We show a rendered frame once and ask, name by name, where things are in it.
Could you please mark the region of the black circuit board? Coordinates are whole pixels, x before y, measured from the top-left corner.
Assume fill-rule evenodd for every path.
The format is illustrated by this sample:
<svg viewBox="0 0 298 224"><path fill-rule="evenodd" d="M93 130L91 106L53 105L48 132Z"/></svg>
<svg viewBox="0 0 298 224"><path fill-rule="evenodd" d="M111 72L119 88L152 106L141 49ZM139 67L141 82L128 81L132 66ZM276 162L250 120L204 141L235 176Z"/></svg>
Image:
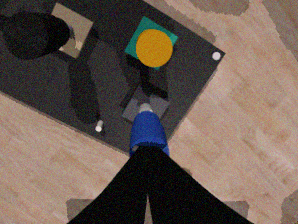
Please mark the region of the black circuit board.
<svg viewBox="0 0 298 224"><path fill-rule="evenodd" d="M225 55L144 0L0 0L0 91L129 157L169 156Z"/></svg>

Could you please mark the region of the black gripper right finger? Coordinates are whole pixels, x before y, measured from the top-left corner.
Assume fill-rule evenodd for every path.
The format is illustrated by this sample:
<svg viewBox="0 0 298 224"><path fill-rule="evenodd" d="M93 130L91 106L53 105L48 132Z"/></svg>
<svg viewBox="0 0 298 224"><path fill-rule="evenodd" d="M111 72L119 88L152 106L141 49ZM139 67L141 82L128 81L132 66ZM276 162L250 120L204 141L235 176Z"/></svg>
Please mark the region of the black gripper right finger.
<svg viewBox="0 0 298 224"><path fill-rule="evenodd" d="M149 147L152 224L253 224L202 188L158 147Z"/></svg>

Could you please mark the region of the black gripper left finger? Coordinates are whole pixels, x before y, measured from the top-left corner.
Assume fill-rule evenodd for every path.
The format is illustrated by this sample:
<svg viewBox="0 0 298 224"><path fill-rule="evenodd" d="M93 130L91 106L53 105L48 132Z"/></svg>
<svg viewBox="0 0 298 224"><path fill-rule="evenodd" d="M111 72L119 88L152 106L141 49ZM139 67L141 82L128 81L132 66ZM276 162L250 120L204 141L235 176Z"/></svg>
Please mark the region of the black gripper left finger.
<svg viewBox="0 0 298 224"><path fill-rule="evenodd" d="M145 224L149 148L140 145L108 186L67 224Z"/></svg>

